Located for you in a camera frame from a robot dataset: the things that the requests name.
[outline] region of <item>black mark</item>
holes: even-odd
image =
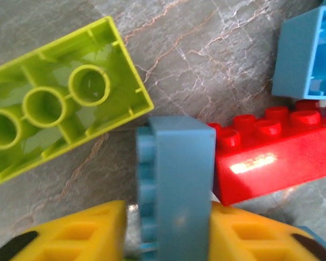
[[[318,260],[326,261],[326,249],[313,239],[307,238],[300,234],[292,234],[301,245],[303,245]]]
[[[0,248],[0,261],[9,261],[29,245],[37,236],[37,231],[30,231],[12,238]]]

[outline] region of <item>red stud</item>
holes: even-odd
[[[319,110],[320,105],[317,100],[299,100],[295,102],[296,110]]]
[[[280,122],[287,122],[289,119],[289,109],[286,106],[270,107],[265,110],[265,118]]]
[[[218,136],[217,144],[224,150],[238,148],[241,144],[240,134],[233,129],[224,129]]]
[[[255,123],[258,138],[276,138],[281,135],[281,123],[274,120],[258,121]]]
[[[252,128],[256,118],[252,114],[239,115],[233,118],[234,128],[237,131],[245,131],[249,128]]]
[[[315,110],[302,110],[292,113],[290,120],[295,127],[316,127],[320,124],[321,116]]]
[[[208,123],[208,126],[214,128],[216,130],[216,136],[218,136],[219,133],[222,131],[221,124],[219,124],[217,122],[210,122],[210,123]]]

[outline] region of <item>marble floor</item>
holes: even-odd
[[[114,18],[155,109],[227,124],[271,105],[280,26],[318,0],[0,0],[0,64],[105,15]],[[148,115],[0,186],[0,246],[13,235],[107,201],[130,209],[136,254],[134,129]],[[326,178],[239,204],[326,240]]]

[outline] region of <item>lime green brick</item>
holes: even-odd
[[[111,17],[0,66],[0,184],[153,107]]]

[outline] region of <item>gray marble surface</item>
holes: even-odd
[[[282,22],[318,0],[0,0],[0,64],[111,15],[155,103],[150,115],[227,124],[271,105]],[[106,201],[124,199],[137,230],[134,122],[0,186],[0,246],[13,235]],[[307,225],[326,239],[326,178],[240,207]]]

